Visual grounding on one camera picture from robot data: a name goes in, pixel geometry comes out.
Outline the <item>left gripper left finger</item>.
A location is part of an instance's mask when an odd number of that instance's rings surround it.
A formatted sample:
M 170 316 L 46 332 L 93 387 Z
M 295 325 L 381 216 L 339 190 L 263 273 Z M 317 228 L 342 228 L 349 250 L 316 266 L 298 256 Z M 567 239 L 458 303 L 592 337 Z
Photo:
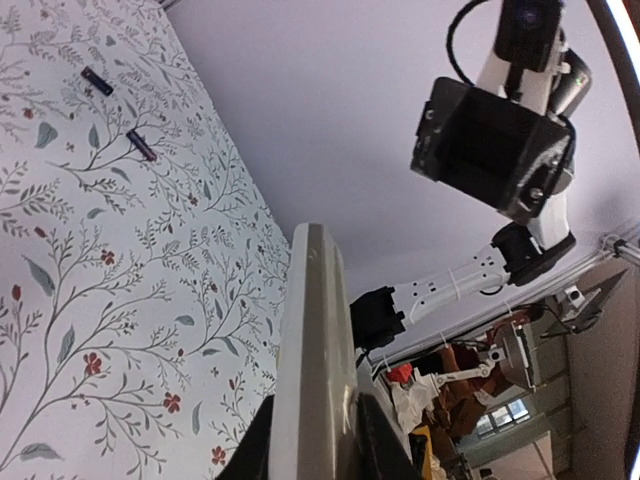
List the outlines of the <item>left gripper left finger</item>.
M 256 412 L 230 461 L 217 480 L 267 480 L 274 395 L 267 396 Z

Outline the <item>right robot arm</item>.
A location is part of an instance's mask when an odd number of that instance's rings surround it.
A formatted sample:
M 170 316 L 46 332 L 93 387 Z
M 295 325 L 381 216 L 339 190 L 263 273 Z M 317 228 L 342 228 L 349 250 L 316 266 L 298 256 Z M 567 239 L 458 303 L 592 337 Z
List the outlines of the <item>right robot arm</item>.
M 591 86 L 569 48 L 561 1 L 505 1 L 476 80 L 433 83 L 411 169 L 507 219 L 478 253 L 448 272 L 361 295 L 350 307 L 356 348 L 384 347 L 408 326 L 467 296 L 521 287 L 575 246 L 567 191 L 575 176 L 571 115 Z

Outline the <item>white remote control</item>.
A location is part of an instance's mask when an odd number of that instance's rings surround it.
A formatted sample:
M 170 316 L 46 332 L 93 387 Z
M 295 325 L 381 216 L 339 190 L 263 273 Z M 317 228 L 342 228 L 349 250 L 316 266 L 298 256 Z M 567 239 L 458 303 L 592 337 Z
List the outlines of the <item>white remote control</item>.
M 356 478 L 356 397 L 342 256 L 325 226 L 300 224 L 281 320 L 269 478 Z

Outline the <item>dark battery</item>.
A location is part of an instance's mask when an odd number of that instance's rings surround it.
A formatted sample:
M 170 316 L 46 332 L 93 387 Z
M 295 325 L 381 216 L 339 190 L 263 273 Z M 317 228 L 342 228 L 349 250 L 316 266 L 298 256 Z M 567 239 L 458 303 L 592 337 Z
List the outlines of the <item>dark battery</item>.
M 105 96 L 110 96 L 114 91 L 113 87 L 90 67 L 85 67 L 81 71 L 81 76 Z
M 141 153 L 146 161 L 154 162 L 157 160 L 156 153 L 135 129 L 129 130 L 126 133 L 126 137 L 129 139 L 131 144 Z

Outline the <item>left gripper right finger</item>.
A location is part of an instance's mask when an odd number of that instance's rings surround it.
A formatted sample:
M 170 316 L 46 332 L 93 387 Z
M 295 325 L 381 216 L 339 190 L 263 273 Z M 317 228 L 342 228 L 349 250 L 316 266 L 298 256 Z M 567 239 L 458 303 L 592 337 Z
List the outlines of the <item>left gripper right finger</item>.
M 361 393 L 356 402 L 358 445 L 364 480 L 410 480 L 421 476 L 395 435 L 377 399 Z

